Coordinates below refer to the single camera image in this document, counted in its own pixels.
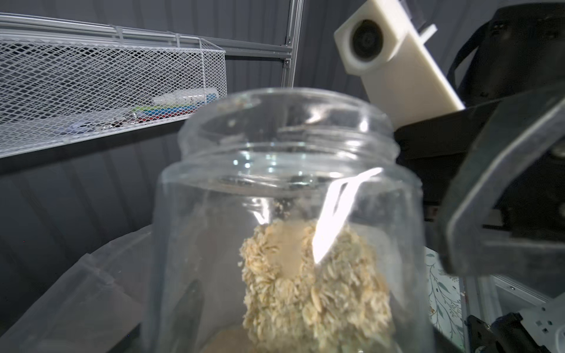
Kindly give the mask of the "oatmeal glass jar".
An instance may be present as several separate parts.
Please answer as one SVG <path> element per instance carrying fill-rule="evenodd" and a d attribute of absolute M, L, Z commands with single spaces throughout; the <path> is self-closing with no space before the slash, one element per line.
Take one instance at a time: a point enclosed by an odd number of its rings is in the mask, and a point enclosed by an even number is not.
<path fill-rule="evenodd" d="M 182 126 L 157 184 L 146 352 L 171 352 L 196 279 L 192 352 L 433 352 L 422 186 L 360 99 L 262 89 Z"/>

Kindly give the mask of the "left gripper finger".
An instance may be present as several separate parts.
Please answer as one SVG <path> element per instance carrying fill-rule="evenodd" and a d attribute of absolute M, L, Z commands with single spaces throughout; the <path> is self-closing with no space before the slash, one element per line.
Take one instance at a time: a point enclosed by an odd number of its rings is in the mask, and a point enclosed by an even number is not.
<path fill-rule="evenodd" d="M 190 283 L 174 309 L 171 352 L 194 351 L 204 302 L 202 283 L 196 279 Z"/>

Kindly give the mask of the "clear plastic bin liner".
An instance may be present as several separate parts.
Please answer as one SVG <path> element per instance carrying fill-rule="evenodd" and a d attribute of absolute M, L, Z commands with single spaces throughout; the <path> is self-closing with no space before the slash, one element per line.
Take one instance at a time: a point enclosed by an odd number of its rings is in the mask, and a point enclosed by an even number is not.
<path fill-rule="evenodd" d="M 1 337 L 2 352 L 108 352 L 143 320 L 152 228 L 82 256 Z"/>

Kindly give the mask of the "floral table mat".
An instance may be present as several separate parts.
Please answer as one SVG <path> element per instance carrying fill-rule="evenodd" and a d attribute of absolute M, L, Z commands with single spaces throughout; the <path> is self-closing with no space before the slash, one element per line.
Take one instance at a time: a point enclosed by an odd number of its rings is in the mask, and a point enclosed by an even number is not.
<path fill-rule="evenodd" d="M 441 266 L 438 253 L 428 247 L 425 247 L 425 265 L 432 325 L 460 351 L 464 351 L 459 278 L 448 275 Z"/>

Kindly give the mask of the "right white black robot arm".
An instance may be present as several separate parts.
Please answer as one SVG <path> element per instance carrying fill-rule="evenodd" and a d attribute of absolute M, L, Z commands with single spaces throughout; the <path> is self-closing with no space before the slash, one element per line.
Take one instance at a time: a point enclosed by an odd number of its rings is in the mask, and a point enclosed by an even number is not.
<path fill-rule="evenodd" d="M 465 110 L 396 132 L 450 274 L 564 291 L 564 3 L 500 8 L 461 47 Z"/>

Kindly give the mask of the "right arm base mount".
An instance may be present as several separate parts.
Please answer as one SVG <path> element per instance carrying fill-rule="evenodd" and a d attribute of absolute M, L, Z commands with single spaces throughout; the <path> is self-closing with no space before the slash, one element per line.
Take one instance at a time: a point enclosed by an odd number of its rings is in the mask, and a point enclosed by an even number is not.
<path fill-rule="evenodd" d="M 487 324 L 466 320 L 471 352 L 563 352 L 564 295 Z"/>

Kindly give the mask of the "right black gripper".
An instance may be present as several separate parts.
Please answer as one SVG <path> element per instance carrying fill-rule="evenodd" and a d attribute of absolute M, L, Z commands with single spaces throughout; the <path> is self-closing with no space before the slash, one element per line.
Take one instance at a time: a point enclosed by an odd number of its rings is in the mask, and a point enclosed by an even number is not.
<path fill-rule="evenodd" d="M 447 273 L 564 292 L 563 83 L 407 125 L 394 137 L 399 164 L 423 183 L 425 219 L 438 213 L 434 238 Z"/>

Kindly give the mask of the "markers in white basket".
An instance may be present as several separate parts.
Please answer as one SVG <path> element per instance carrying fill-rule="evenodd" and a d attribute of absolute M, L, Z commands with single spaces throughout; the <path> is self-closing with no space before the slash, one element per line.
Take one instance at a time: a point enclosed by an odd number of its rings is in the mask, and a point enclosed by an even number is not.
<path fill-rule="evenodd" d="M 220 98 L 216 88 L 180 89 L 152 98 L 152 105 L 135 107 L 125 117 L 132 121 L 154 121 L 194 113 Z"/>

